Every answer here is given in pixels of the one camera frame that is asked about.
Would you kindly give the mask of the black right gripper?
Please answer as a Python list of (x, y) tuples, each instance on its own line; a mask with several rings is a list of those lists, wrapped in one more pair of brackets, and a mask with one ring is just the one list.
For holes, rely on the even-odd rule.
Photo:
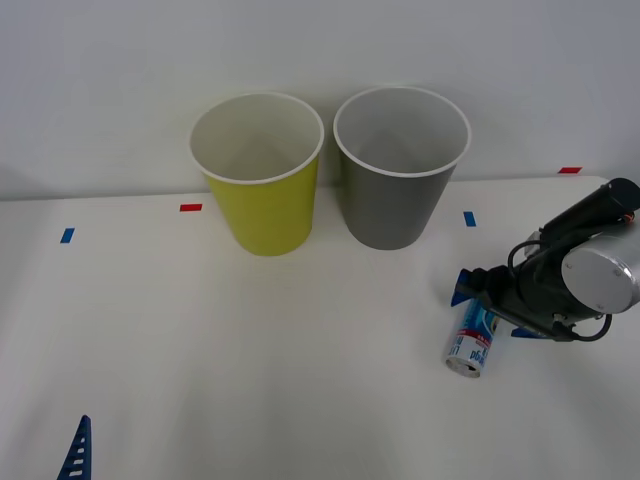
[(562, 324), (569, 312), (567, 291), (559, 285), (556, 274), (547, 281), (536, 275), (541, 264), (543, 255), (537, 254), (512, 271), (506, 265), (488, 270), (462, 269), (450, 306), (478, 298), (497, 317), (514, 326), (510, 333), (513, 338), (574, 341), (571, 328)]

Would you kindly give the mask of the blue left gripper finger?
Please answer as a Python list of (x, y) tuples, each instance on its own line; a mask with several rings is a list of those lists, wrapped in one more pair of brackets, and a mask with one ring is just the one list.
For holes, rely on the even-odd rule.
[(65, 457), (57, 480), (91, 480), (92, 471), (92, 424), (83, 415)]

